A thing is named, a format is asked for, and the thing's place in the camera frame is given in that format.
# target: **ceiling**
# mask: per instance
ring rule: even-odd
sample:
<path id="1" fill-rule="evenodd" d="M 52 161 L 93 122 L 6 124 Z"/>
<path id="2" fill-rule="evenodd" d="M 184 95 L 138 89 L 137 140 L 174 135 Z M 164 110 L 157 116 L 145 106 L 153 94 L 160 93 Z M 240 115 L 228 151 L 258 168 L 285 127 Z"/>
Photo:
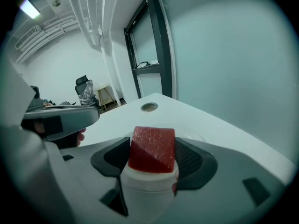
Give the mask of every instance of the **ceiling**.
<path id="1" fill-rule="evenodd" d="M 126 28 L 142 1 L 143 0 L 116 0 L 110 29 L 119 30 Z"/>
<path id="2" fill-rule="evenodd" d="M 40 25 L 43 22 L 59 15 L 71 11 L 71 4 L 69 0 L 60 0 L 61 4 L 58 7 L 52 5 L 55 0 L 30 0 L 36 8 L 40 11 L 40 14 L 32 19 L 22 10 L 20 10 L 15 18 L 12 31 L 9 32 L 9 36 L 14 39 L 20 39 L 24 33 L 31 29 L 34 25 Z M 81 6 L 86 7 L 86 0 L 80 0 Z"/>

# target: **white table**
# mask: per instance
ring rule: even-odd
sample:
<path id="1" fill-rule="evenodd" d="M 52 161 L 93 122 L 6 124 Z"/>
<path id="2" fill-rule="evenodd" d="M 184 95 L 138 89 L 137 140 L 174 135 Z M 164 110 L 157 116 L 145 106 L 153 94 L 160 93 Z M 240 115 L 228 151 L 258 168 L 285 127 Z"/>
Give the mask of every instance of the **white table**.
<path id="1" fill-rule="evenodd" d="M 155 102 L 159 107 L 152 112 L 141 111 L 141 106 Z M 192 106 L 155 93 L 100 115 L 87 128 L 82 146 L 122 137 L 135 126 L 178 126 L 198 132 L 205 142 L 242 152 L 279 178 L 290 183 L 297 166 L 269 145 L 245 131 Z"/>

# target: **hand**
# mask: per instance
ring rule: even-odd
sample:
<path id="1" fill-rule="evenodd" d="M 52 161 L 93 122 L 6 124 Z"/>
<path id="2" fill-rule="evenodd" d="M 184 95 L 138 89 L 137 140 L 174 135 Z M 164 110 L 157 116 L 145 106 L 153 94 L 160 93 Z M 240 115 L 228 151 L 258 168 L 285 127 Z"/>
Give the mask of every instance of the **hand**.
<path id="1" fill-rule="evenodd" d="M 45 128 L 43 127 L 42 122 L 39 122 L 39 121 L 34 122 L 34 129 L 39 134 L 45 133 Z M 77 144 L 76 144 L 77 147 L 84 140 L 85 136 L 82 133 L 84 133 L 85 131 L 86 131 L 86 128 L 79 131 L 78 136 L 77 136 Z"/>
<path id="2" fill-rule="evenodd" d="M 48 103 L 48 102 L 44 102 L 43 105 L 44 105 L 45 107 L 47 107 L 47 106 L 53 106 L 53 104 Z"/>

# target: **office chair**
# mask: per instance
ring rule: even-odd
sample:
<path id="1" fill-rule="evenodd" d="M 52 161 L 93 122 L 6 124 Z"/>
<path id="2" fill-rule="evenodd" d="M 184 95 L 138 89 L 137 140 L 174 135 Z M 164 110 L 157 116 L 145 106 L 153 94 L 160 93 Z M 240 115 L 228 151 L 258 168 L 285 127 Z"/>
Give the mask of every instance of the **office chair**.
<path id="1" fill-rule="evenodd" d="M 79 96 L 81 105 L 90 105 L 100 109 L 99 101 L 93 93 L 93 81 L 88 80 L 86 75 L 76 80 L 75 91 Z"/>

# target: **black gripper pad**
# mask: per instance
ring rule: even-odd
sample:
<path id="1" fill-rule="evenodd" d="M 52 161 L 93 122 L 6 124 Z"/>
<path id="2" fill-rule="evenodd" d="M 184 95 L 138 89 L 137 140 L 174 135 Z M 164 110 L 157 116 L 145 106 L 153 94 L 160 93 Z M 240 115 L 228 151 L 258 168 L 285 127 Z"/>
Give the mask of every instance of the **black gripper pad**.
<path id="1" fill-rule="evenodd" d="M 217 161 L 208 152 L 175 138 L 175 160 L 178 164 L 177 190 L 203 187 L 217 171 Z"/>
<path id="2" fill-rule="evenodd" d="M 110 145 L 100 151 L 95 152 L 91 157 L 92 166 L 102 175 L 107 177 L 116 177 L 116 187 L 108 191 L 101 202 L 117 211 L 128 216 L 128 209 L 121 187 L 121 172 L 125 168 L 130 155 L 130 137 Z"/>
<path id="3" fill-rule="evenodd" d="M 68 161 L 68 160 L 70 160 L 70 159 L 73 159 L 74 157 L 71 156 L 71 155 L 69 155 L 69 154 L 67 154 L 67 155 L 65 155 L 65 156 L 62 156 L 62 158 L 64 159 L 64 161 Z"/>
<path id="4" fill-rule="evenodd" d="M 119 177 L 130 155 L 130 137 L 95 152 L 90 161 L 92 166 L 107 177 Z"/>

